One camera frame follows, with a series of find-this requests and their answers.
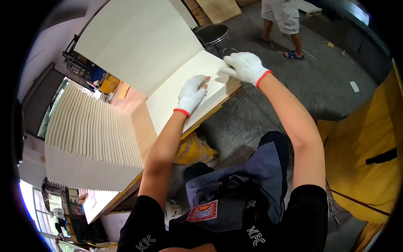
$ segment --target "white work glove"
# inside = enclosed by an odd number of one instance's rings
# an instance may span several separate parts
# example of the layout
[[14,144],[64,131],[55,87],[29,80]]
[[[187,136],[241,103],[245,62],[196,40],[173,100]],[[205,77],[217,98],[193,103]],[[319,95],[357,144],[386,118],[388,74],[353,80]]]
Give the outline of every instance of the white work glove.
[[262,61],[255,54],[250,52],[231,53],[230,56],[224,56],[224,61],[233,66],[222,67],[220,72],[235,77],[243,82],[252,83],[255,87],[259,88],[259,81],[267,73],[273,74],[267,68],[262,66]]
[[189,118],[207,93],[207,84],[204,84],[202,87],[200,86],[210,80],[210,78],[210,76],[196,75],[187,80],[179,93],[178,106],[174,111],[181,111]]

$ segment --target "black t-shirt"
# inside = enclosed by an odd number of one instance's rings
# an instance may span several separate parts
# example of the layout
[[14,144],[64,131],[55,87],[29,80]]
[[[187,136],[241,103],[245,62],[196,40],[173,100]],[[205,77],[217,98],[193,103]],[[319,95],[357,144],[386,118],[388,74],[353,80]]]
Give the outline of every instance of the black t-shirt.
[[273,225],[258,199],[245,206],[243,229],[212,232],[190,222],[170,223],[151,197],[139,196],[120,231],[118,252],[194,248],[212,243],[219,251],[322,251],[327,235],[327,195],[316,185],[302,185],[291,193],[281,222]]

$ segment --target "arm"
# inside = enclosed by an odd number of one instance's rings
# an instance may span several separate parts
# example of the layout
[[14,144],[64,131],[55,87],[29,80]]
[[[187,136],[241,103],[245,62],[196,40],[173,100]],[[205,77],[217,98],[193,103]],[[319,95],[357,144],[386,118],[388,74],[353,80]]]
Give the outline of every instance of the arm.
[[206,94],[207,84],[199,87],[208,80],[210,77],[197,75],[186,81],[179,94],[178,106],[151,148],[145,164],[138,196],[146,195],[155,199],[162,211],[165,211],[169,177],[183,125]]
[[318,129],[301,102],[262,66],[254,54],[241,52],[224,57],[235,69],[222,68],[223,73],[258,87],[273,105],[294,147],[293,188],[318,185],[325,189],[325,159]]

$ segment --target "apron patch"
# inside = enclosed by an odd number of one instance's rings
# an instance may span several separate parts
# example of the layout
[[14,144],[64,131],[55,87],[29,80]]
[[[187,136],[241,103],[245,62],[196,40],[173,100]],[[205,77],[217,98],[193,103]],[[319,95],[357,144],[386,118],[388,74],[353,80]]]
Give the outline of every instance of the apron patch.
[[217,203],[218,200],[215,200],[200,206],[192,207],[186,221],[196,222],[217,218]]

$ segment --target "red glove cuff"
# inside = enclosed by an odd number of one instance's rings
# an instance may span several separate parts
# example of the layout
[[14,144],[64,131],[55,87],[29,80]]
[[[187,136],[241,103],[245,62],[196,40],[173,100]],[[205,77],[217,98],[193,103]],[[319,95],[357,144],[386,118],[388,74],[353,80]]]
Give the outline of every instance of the red glove cuff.
[[180,112],[182,112],[183,114],[185,114],[187,118],[190,117],[189,113],[188,113],[186,110],[184,110],[184,109],[181,109],[181,108],[174,108],[174,111],[180,111]]
[[273,72],[271,70],[267,70],[266,72],[264,72],[264,74],[262,75],[262,77],[260,77],[258,79],[258,81],[256,82],[256,87],[259,88],[259,82],[263,79],[263,77],[265,77],[268,73],[273,74]]

